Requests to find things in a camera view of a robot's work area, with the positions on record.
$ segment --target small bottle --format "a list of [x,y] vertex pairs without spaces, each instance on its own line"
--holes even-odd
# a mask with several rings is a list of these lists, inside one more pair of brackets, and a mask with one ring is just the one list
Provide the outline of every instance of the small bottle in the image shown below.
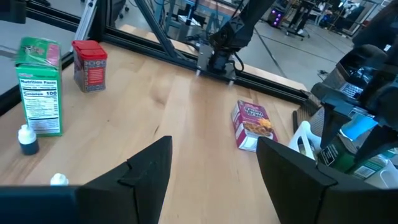
[[39,143],[36,138],[36,133],[27,124],[21,126],[18,130],[18,141],[21,145],[22,153],[30,156],[39,151]]
[[50,180],[51,186],[67,186],[69,184],[69,180],[63,174],[56,173]]

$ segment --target wooden tabletop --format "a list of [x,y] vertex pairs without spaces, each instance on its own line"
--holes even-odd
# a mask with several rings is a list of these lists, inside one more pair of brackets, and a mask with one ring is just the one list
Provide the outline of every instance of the wooden tabletop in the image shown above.
[[49,184],[57,172],[84,184],[165,135],[172,173],[160,223],[279,223],[256,154],[237,149],[230,113],[237,100],[264,106],[282,144],[299,106],[228,86],[184,68],[102,44],[106,90],[82,93],[73,65],[63,71],[64,135],[39,138],[23,156],[21,104],[0,117],[0,184]]
[[[130,26],[128,24],[124,24],[123,26],[121,26],[119,28],[119,30],[127,32],[127,33],[132,34],[132,35],[136,35],[138,37],[145,38],[147,40],[151,40],[153,42],[159,43],[159,41],[157,40],[157,38],[156,38],[156,36],[155,36],[155,34],[153,32],[149,32],[149,31],[146,31],[146,30],[143,30],[143,29],[139,29],[137,27],[133,27],[133,26]],[[173,43],[173,46],[177,50],[181,50],[182,52],[186,52],[188,54],[197,55],[197,51],[193,47],[191,47],[191,46],[189,46],[187,44],[181,43],[181,42],[179,42],[177,40],[172,40],[171,39],[171,42]],[[290,80],[288,78],[284,78],[282,76],[275,75],[275,74],[273,74],[271,72],[267,72],[267,71],[261,70],[259,68],[256,68],[256,67],[253,67],[253,66],[250,66],[250,65],[247,65],[247,64],[244,64],[244,71],[248,72],[248,73],[251,73],[253,75],[257,75],[259,77],[268,79],[268,80],[272,80],[272,81],[275,81],[275,82],[290,86],[292,88],[296,88],[298,90],[307,90],[303,83],[299,83],[299,82]]]

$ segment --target black aluminum frame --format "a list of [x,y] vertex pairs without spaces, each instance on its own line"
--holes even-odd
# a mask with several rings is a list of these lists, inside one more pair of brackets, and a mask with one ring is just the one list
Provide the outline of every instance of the black aluminum frame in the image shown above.
[[[110,24],[108,20],[111,9],[110,0],[97,1],[97,10],[89,34],[90,39],[98,42],[107,42],[189,70],[197,70],[198,57],[175,49],[160,25],[156,23],[152,12],[144,0],[136,0],[136,3],[160,43],[107,26],[107,24]],[[27,3],[27,17],[71,32],[76,32],[80,22],[80,18],[77,16],[31,1]],[[69,52],[62,57],[62,69],[67,68],[72,63],[72,53]],[[206,76],[227,81],[225,77],[215,73],[206,73]],[[302,90],[297,90],[247,72],[237,73],[234,83],[299,105],[304,103],[308,98]],[[21,102],[21,95],[19,87],[16,85],[0,96],[0,116],[19,102]]]

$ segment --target concrete floor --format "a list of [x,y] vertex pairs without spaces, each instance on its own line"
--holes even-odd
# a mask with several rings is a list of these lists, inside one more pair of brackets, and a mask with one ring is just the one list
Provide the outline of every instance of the concrete floor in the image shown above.
[[[50,0],[50,2],[54,8],[77,16],[83,12],[84,4],[77,0]],[[128,3],[128,0],[127,4],[130,11],[124,13],[124,19],[116,22],[116,27],[130,24],[150,30],[138,8]],[[22,37],[38,36],[59,41],[62,52],[65,53],[69,50],[75,35],[32,19],[28,19],[27,23],[22,25],[0,21],[0,29],[7,30],[5,35],[0,36],[0,64],[3,68],[0,94],[17,84],[12,58]],[[306,30],[310,38],[301,41],[298,37],[286,36],[282,30],[259,22],[251,42],[238,55],[248,65],[301,82],[311,89],[315,83],[321,81],[317,70],[332,70],[336,62],[351,49],[352,42],[312,24],[307,24]]]

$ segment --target red tea tin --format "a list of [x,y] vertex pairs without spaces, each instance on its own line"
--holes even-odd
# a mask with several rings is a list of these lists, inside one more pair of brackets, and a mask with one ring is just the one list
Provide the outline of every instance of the red tea tin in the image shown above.
[[74,79],[80,90],[88,93],[105,89],[105,70],[108,55],[94,40],[72,42],[75,59]]

